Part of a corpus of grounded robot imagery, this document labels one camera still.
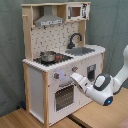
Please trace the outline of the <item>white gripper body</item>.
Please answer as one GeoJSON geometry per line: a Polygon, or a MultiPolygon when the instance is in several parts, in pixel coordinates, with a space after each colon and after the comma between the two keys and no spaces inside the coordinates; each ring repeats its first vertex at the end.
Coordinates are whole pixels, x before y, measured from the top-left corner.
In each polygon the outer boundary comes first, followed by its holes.
{"type": "Polygon", "coordinates": [[[86,93],[87,88],[91,85],[91,82],[87,77],[84,77],[78,73],[73,73],[70,78],[74,81],[77,88],[83,93],[86,93]]]}

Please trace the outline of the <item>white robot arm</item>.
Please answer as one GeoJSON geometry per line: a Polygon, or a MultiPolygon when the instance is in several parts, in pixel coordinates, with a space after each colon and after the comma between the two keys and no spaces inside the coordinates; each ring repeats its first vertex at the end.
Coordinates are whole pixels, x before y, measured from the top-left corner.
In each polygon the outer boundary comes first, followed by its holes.
{"type": "Polygon", "coordinates": [[[102,106],[108,106],[112,103],[113,96],[119,93],[122,84],[128,79],[128,45],[123,51],[123,56],[124,65],[115,77],[101,73],[94,83],[91,83],[87,77],[78,73],[73,73],[70,78],[85,96],[102,106]]]}

